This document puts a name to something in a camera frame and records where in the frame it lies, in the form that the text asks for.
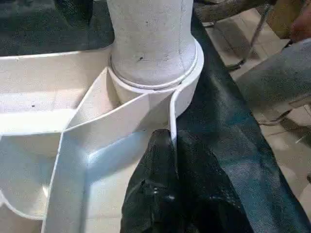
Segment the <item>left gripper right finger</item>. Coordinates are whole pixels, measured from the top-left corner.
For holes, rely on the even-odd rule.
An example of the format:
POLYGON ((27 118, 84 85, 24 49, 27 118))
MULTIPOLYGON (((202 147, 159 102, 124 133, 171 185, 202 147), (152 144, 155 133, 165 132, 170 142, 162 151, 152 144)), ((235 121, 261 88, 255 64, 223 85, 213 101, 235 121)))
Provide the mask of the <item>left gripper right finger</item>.
POLYGON ((241 200, 204 135, 181 132, 177 162, 189 232, 250 232, 241 200))

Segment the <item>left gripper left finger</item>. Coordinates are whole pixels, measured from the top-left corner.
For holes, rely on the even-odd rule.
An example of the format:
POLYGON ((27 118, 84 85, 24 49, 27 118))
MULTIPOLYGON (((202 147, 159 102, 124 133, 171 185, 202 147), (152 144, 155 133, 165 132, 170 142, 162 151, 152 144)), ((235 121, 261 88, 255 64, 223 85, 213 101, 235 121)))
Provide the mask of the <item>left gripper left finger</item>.
POLYGON ((181 205, 170 131, 152 133, 121 208, 122 233, 179 233, 181 205))

